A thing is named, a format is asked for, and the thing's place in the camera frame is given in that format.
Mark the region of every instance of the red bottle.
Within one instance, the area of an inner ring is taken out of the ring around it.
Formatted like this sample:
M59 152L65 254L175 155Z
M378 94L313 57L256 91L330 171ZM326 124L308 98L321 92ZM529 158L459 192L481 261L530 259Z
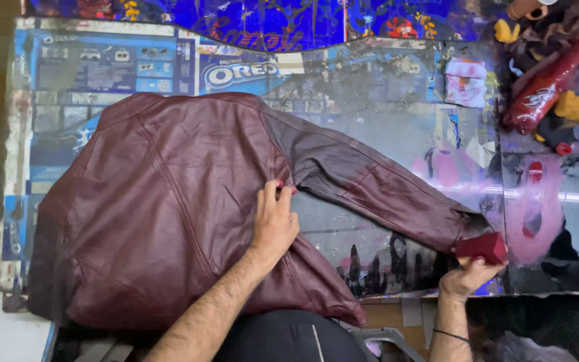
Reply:
M502 125L508 129L515 128L523 135L533 131L558 100L578 65L579 39L566 54L529 81L511 108L504 113Z

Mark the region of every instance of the black wristband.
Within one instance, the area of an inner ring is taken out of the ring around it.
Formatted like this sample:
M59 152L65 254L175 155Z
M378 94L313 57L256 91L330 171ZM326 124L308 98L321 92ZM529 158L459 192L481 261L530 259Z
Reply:
M459 337L459 336L456 336L456 335L454 335L454 334L451 334L451 333L448 333L448 332L444 332L443 330L439 330L439 329L437 329L437 328L433 328L432 330L433 330L434 332L437 332L437 333L446 334L447 336L455 337L455 338L457 338L458 340L464 341L464 342L466 342L466 343L470 343L470 341L468 340L468 338Z

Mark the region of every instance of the hairy forearm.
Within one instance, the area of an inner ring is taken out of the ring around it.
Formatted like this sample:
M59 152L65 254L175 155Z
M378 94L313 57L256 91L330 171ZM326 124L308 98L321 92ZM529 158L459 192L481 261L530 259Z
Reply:
M146 361L211 361L250 294L271 270L251 249L167 331Z
M468 339L466 306L443 292L439 294L436 329ZM429 362L471 362L470 345L455 337L433 333Z

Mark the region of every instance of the yellow sponge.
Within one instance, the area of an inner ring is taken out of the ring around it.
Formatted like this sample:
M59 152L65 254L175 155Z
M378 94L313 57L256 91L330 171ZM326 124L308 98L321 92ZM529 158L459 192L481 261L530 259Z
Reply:
M559 117L579 123L579 96L575 95L574 91L562 92L553 112Z
M512 43L517 40L520 35L520 25L515 24L515 28L511 31L511 27L504 19L500 19L495 23L495 38L501 43Z

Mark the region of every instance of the red sponge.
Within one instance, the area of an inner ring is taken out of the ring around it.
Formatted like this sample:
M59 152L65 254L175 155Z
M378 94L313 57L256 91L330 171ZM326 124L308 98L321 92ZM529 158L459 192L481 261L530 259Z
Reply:
M477 257L489 265L499 265L508 259L506 244L499 233L484 234L477 238L460 240L455 245L455 256L460 264L470 263Z

